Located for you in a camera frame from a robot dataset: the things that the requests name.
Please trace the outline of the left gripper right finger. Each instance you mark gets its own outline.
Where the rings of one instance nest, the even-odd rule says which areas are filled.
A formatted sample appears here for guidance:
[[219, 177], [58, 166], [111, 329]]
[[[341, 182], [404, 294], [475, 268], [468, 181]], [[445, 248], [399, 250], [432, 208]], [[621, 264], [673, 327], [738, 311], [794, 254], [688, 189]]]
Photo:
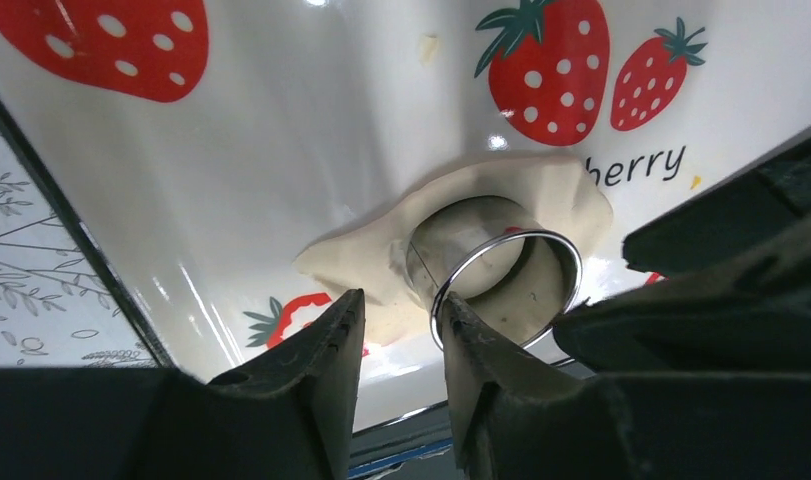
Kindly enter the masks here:
[[579, 379], [440, 313], [456, 465], [469, 479], [811, 479], [811, 373]]

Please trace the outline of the white dough piece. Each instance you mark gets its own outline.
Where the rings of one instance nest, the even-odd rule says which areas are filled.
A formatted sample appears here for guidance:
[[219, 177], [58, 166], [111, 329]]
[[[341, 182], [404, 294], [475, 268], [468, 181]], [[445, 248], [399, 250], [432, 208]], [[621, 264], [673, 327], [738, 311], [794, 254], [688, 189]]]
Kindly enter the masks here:
[[407, 241], [441, 208], [486, 195], [521, 205], [539, 225], [567, 237], [584, 258], [593, 254], [613, 221], [611, 204], [578, 158], [505, 157], [441, 170], [383, 215], [310, 245], [293, 265], [334, 297], [350, 289], [364, 291], [369, 342], [387, 346], [426, 335], [429, 311], [406, 278]]

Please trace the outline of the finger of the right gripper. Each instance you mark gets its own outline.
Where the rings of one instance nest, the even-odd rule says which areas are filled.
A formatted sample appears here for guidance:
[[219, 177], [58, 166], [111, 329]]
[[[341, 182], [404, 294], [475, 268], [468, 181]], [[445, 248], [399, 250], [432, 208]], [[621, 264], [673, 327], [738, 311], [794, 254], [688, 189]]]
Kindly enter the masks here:
[[629, 234], [657, 280], [553, 335], [594, 371], [811, 372], [811, 137]]

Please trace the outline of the strawberry pattern rectangular tray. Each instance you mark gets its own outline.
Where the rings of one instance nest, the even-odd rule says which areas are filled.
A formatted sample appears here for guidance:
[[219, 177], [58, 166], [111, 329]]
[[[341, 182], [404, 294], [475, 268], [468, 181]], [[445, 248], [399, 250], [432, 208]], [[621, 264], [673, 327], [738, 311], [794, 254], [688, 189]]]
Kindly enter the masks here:
[[[336, 298], [293, 265], [445, 168], [578, 158], [636, 228], [811, 134], [811, 1], [0, 1], [0, 131], [156, 363], [209, 380]], [[364, 337], [356, 429], [440, 401]]]

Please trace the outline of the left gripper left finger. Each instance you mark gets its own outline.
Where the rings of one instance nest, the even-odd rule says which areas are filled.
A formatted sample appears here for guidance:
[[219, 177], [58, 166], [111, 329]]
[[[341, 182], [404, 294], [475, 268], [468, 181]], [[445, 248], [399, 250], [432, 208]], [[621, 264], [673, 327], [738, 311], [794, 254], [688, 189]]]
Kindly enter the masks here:
[[365, 299], [208, 383], [169, 368], [0, 368], [0, 479], [343, 479]]

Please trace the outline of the metal round cookie cutter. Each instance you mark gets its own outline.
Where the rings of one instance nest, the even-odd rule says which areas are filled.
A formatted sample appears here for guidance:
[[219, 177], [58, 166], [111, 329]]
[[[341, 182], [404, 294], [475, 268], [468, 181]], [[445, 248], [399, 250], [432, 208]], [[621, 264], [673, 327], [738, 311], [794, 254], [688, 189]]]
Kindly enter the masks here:
[[455, 294], [488, 326], [529, 347], [570, 309], [583, 272], [566, 236], [497, 196], [461, 200], [430, 215], [411, 233], [405, 264], [438, 346], [442, 306]]

